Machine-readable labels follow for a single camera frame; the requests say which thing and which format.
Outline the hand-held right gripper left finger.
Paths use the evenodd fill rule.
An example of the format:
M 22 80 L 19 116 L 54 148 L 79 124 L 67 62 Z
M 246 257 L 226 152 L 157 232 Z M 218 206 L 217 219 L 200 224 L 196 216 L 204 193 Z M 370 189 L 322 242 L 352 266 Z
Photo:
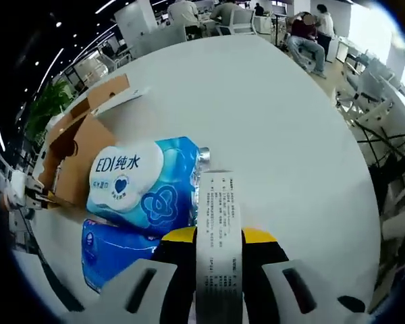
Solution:
M 138 259 L 99 296 L 100 323 L 187 323 L 196 290 L 195 227 L 162 238 L 149 260 Z

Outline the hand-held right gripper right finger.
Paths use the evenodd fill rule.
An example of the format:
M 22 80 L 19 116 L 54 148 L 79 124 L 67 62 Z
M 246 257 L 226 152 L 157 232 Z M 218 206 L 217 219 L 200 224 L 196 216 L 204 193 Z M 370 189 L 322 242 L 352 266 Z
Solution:
M 300 260 L 290 260 L 277 239 L 242 230 L 242 290 L 249 323 L 327 323 L 327 286 Z

